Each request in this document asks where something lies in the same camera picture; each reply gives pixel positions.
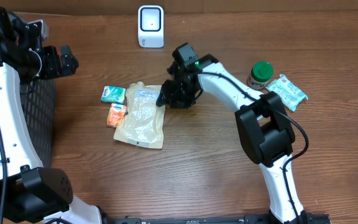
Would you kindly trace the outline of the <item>beige pouch bag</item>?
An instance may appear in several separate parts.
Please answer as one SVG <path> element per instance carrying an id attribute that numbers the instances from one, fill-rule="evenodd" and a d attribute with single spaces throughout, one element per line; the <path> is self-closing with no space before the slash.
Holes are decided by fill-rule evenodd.
<path id="1" fill-rule="evenodd" d="M 156 102 L 160 85 L 133 83 L 126 91 L 127 114 L 114 133 L 114 139 L 139 147 L 163 147 L 165 107 Z"/>

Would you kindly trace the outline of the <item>green tissue packet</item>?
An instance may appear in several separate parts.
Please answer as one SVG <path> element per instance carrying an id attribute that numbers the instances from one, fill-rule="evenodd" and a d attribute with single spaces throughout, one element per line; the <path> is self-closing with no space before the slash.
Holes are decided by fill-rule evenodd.
<path id="1" fill-rule="evenodd" d="M 117 86 L 105 86 L 101 101 L 105 103 L 124 104 L 126 89 Z"/>

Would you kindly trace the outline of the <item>orange tissue packet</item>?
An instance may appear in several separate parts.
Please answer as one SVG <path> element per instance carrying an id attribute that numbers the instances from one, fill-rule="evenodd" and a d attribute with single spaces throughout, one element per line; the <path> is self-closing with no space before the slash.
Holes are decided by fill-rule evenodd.
<path id="1" fill-rule="evenodd" d="M 113 128 L 118 127 L 121 124 L 121 122 L 124 120 L 126 114 L 127 114 L 126 105 L 112 103 L 107 116 L 107 121 L 106 121 L 107 125 Z"/>

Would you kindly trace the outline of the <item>green lid jar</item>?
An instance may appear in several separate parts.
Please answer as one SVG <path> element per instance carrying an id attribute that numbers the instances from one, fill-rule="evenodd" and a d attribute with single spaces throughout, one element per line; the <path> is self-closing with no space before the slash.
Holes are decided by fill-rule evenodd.
<path id="1" fill-rule="evenodd" d="M 247 78 L 249 87 L 255 90 L 265 88 L 273 76 L 273 67 L 269 62 L 259 61 L 254 64 Z"/>

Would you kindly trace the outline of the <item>teal wipes packet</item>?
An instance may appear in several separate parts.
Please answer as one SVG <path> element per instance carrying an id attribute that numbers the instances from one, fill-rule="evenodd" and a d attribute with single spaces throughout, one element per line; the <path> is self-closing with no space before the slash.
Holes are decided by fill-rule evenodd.
<path id="1" fill-rule="evenodd" d="M 280 74 L 278 79 L 272 81 L 267 89 L 275 92 L 281 98 L 282 103 L 292 112 L 295 112 L 303 100 L 308 100 L 308 96 L 284 74 Z"/>

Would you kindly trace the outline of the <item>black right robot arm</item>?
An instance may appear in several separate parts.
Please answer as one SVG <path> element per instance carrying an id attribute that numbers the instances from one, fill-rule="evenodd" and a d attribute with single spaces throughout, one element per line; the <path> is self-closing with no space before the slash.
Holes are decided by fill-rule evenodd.
<path id="1" fill-rule="evenodd" d="M 241 146 L 248 158 L 259 165 L 270 197 L 272 223 L 303 223 L 291 162 L 295 142 L 294 120 L 288 117 L 281 98 L 263 94 L 232 76 L 216 58 L 199 57 L 185 43 L 173 53 L 167 72 L 172 79 L 162 84 L 158 107 L 187 109 L 202 93 L 209 93 L 234 112 Z"/>

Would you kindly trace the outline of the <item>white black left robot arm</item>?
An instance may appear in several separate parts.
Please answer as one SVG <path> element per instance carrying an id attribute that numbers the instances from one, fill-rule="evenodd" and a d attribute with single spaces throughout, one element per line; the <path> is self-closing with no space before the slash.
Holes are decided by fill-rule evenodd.
<path id="1" fill-rule="evenodd" d="M 21 86 L 73 75 L 69 46 L 43 46 L 48 26 L 0 6 L 0 222 L 96 223 L 108 216 L 73 194 L 61 169 L 45 167 L 29 135 Z"/>

